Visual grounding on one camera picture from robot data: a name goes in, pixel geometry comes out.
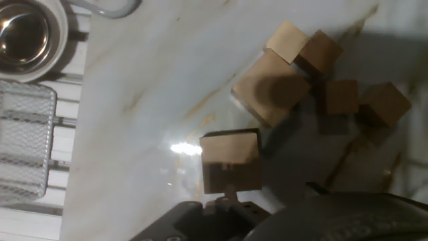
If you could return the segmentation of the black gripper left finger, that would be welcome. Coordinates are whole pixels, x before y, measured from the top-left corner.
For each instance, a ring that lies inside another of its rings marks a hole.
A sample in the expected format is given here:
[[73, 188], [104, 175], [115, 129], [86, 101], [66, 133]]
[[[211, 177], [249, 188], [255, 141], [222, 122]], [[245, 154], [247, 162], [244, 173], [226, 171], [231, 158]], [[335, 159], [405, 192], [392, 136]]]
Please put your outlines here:
[[130, 241], [230, 241], [244, 240], [270, 213], [253, 202], [240, 202], [234, 186], [203, 205], [177, 204]]

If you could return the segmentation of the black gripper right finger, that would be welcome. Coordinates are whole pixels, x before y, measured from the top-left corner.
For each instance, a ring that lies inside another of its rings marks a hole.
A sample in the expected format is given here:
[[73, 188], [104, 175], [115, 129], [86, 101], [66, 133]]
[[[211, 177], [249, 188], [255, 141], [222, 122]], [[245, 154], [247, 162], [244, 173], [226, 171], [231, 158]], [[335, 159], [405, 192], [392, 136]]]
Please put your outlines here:
[[307, 195], [326, 195], [330, 193], [327, 189], [316, 182], [306, 182], [306, 187]]

